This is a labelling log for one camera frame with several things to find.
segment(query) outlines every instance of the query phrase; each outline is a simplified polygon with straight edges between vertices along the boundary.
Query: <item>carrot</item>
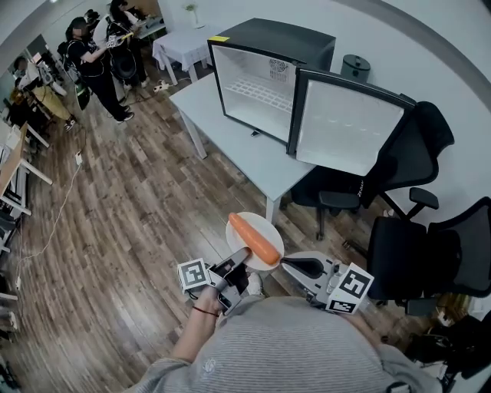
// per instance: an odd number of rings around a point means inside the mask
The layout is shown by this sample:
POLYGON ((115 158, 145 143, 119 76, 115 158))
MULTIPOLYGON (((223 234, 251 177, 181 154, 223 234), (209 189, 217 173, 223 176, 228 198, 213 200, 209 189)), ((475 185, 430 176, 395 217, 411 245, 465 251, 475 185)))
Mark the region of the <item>carrot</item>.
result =
POLYGON ((276 248, 263 235, 252 228, 247 221, 235 213, 229 214, 229 221, 245 244, 263 262, 268 265, 274 265, 278 262, 280 255, 276 248))

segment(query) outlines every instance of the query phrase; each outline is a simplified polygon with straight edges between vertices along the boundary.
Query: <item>person's hand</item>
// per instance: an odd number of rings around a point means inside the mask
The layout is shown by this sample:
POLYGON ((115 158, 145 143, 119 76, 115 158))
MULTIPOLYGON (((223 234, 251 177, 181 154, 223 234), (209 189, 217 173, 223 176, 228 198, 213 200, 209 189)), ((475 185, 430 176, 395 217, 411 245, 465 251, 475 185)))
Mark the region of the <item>person's hand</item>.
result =
POLYGON ((223 309, 223 306, 217 299, 218 293, 219 292, 212 286, 206 286, 205 289, 201 291, 201 294, 194 305, 204 311, 217 314, 223 309))
POLYGON ((341 314, 341 317, 350 322, 374 348, 380 345, 380 337, 370 328, 370 326, 368 326, 359 313, 355 315, 341 314))

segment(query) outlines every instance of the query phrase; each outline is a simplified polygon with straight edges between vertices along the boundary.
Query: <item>glass door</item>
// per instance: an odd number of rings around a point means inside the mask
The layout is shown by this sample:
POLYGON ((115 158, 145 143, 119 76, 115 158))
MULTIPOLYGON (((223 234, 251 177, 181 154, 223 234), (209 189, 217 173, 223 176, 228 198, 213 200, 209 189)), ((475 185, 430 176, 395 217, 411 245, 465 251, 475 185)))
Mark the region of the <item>glass door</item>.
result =
POLYGON ((287 150, 297 160, 365 176, 415 102, 330 72, 299 68, 287 150))

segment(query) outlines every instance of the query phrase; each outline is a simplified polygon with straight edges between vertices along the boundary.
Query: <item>white plate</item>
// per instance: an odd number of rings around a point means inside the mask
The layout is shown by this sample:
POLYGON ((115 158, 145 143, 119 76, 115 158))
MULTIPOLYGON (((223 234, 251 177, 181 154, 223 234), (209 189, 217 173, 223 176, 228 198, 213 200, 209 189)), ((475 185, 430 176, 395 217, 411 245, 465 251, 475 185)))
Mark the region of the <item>white plate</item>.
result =
MULTIPOLYGON (((249 212, 239 213, 239 215, 245 221, 247 221, 252 228, 261 233, 261 235, 263 235, 265 239, 267 239, 276 248, 276 250, 279 252, 280 259, 285 255, 285 245, 283 244, 282 237, 279 235, 278 230, 276 230, 276 228, 266 218, 249 212)), ((230 222, 227 223, 225 235, 227 238, 227 243, 229 244, 229 247, 233 253, 239 251, 242 247, 247 247, 246 242, 242 240, 242 237, 239 236, 230 222)), ((256 270, 271 270, 279 265, 279 260, 274 265, 268 265, 256 254, 252 253, 245 264, 256 270)))

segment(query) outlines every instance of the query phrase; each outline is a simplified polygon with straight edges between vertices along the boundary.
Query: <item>white tablecloth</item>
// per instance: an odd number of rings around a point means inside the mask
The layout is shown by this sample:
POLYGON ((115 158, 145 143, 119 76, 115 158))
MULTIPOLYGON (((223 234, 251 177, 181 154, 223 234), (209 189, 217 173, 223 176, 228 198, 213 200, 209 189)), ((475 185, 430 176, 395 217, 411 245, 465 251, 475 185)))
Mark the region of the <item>white tablecloth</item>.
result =
POLYGON ((212 25, 190 30, 173 31, 153 42, 153 57, 158 60, 160 69, 165 69, 162 55, 183 65, 187 71, 194 63, 209 57, 208 38, 219 34, 223 29, 212 25))

